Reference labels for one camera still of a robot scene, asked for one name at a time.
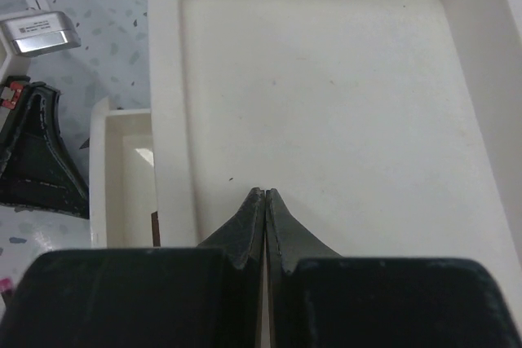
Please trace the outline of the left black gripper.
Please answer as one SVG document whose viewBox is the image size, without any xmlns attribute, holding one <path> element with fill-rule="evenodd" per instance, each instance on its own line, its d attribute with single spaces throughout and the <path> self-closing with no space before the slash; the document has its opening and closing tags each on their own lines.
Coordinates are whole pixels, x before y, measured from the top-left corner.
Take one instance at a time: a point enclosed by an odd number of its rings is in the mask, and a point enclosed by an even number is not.
<svg viewBox="0 0 522 348">
<path fill-rule="evenodd" d="M 1 83 L 1 205 L 89 216 L 89 189 L 60 135 L 60 93 L 28 76 Z"/>
</svg>

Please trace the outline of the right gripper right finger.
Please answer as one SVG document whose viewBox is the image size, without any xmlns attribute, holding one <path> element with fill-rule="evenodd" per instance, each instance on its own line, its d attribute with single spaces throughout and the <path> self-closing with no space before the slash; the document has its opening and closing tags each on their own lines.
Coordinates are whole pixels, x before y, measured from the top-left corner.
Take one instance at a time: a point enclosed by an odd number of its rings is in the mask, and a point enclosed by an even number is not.
<svg viewBox="0 0 522 348">
<path fill-rule="evenodd" d="M 345 258 L 266 194 L 274 347 L 515 347 L 500 289 L 462 258 Z"/>
</svg>

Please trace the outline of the cream drawer cabinet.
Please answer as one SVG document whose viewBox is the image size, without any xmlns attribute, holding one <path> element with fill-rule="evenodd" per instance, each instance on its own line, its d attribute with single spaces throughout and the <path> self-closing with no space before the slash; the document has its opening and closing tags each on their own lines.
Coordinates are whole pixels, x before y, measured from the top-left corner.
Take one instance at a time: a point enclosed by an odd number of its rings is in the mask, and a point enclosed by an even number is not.
<svg viewBox="0 0 522 348">
<path fill-rule="evenodd" d="M 161 243 L 253 187 L 345 256 L 521 263 L 521 0 L 148 0 Z"/>
</svg>

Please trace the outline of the cream bottom drawer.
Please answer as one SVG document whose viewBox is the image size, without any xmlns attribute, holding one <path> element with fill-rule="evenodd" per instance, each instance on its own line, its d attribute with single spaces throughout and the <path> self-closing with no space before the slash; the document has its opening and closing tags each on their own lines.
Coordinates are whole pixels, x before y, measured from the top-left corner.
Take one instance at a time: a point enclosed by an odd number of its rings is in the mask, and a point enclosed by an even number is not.
<svg viewBox="0 0 522 348">
<path fill-rule="evenodd" d="M 148 109 L 117 108 L 109 98 L 92 108 L 89 202 L 93 248 L 161 245 Z"/>
</svg>

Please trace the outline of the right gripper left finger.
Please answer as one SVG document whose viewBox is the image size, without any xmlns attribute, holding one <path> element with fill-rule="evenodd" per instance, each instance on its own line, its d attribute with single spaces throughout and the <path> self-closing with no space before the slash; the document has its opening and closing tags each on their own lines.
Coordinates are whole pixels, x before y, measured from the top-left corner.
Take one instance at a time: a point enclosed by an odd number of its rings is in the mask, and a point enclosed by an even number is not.
<svg viewBox="0 0 522 348">
<path fill-rule="evenodd" d="M 265 194 L 191 248 L 61 250 L 25 272 L 10 347 L 258 347 Z"/>
</svg>

